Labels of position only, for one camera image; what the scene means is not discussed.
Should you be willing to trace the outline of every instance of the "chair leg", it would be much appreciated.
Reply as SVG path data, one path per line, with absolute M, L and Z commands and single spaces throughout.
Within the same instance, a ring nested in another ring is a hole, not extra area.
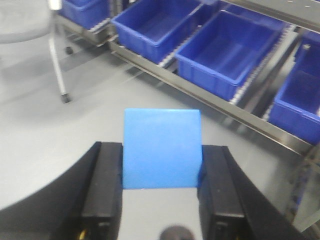
M 67 39 L 65 28 L 59 23 L 59 21 L 56 21 L 55 24 L 57 26 L 58 33 L 60 34 L 60 36 L 63 39 L 65 54 L 67 54 L 67 55 L 74 54 L 73 48 L 68 44 L 68 39 Z
M 50 54 L 51 54 L 51 59 L 52 59 L 56 79 L 57 79 L 58 86 L 59 86 L 60 93 L 61 93 L 61 99 L 64 103 L 68 103 L 71 101 L 71 98 L 69 97 L 69 94 L 66 91 L 64 79 L 62 77 L 62 72 L 61 72 L 61 68 L 59 65 L 57 50 L 56 50 L 56 46 L 55 46 L 55 33 L 54 33 L 53 28 L 52 28 L 51 33 L 49 35 L 49 49 L 50 49 Z

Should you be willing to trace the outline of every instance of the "gray surface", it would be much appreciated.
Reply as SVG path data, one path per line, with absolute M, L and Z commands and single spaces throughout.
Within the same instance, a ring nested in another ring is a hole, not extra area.
M 47 42 L 41 37 L 0 45 L 0 209 L 47 185 L 95 141 L 122 142 L 125 108 L 171 108 L 200 109 L 202 143 L 229 146 L 255 185 L 284 210 L 296 154 L 105 48 L 73 45 L 75 54 L 66 56 L 58 40 L 63 76 L 73 97 L 62 104 Z M 183 194 L 177 198 L 183 200 Z
M 320 33 L 320 2 L 316 0 L 224 0 Z
M 159 240 L 173 225 L 202 239 L 196 188 L 124 190 L 118 240 Z
M 47 0 L 0 0 L 0 44 L 41 37 L 50 19 Z

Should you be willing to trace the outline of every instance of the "blue storage bin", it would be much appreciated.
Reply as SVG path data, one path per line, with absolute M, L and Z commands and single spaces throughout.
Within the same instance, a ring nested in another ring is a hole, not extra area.
M 178 74 L 229 101 L 280 35 L 280 30 L 221 11 L 177 51 Z
M 62 0 L 60 14 L 89 30 L 110 16 L 110 3 L 108 0 Z
M 302 35 L 300 47 L 295 53 L 295 58 L 298 59 L 301 52 L 303 52 L 304 45 L 315 45 L 320 47 L 320 34 L 313 31 L 305 31 Z
M 112 22 L 121 45 L 158 64 L 224 5 L 195 10 L 196 0 L 140 0 Z
M 274 99 L 269 122 L 311 143 L 320 142 L 320 47 L 302 49 Z
M 275 31 L 281 31 L 286 23 L 277 20 L 273 17 L 269 17 L 255 11 L 250 11 L 240 6 L 230 4 L 226 9 L 227 12 L 233 13 L 237 16 L 242 16 L 244 18 L 250 19 L 259 25 L 266 26 Z

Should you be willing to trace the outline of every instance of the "metal rail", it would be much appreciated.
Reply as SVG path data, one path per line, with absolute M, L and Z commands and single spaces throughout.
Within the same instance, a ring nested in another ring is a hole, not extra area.
M 57 16 L 57 20 L 66 30 L 78 36 L 81 36 L 97 47 L 100 47 L 107 43 L 108 39 L 110 38 L 112 25 L 109 24 L 109 19 L 102 21 L 100 24 L 90 30 L 83 28 L 82 26 L 61 15 Z
M 320 1 L 223 0 L 270 17 L 320 33 Z
M 263 136 L 279 143 L 280 145 L 294 151 L 297 154 L 305 156 L 312 145 L 299 139 L 298 137 L 272 125 L 269 122 L 243 110 L 242 108 L 230 104 L 228 101 L 194 85 L 193 83 L 183 79 L 182 77 L 162 68 L 155 63 L 143 58 L 140 55 L 126 49 L 117 43 L 117 38 L 110 40 L 109 46 L 113 54 L 124 61 L 134 65 L 144 72 L 156 77 L 162 82 L 180 90 L 181 92 L 197 99 L 198 101 L 208 105 L 209 107 L 226 114 L 239 123 L 253 129 Z

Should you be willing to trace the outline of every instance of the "yellow wire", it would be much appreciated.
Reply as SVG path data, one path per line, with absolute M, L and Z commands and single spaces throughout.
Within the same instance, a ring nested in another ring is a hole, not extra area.
M 79 235 L 79 240 L 85 240 L 86 235 L 87 235 L 87 229 L 82 230 L 82 232 Z

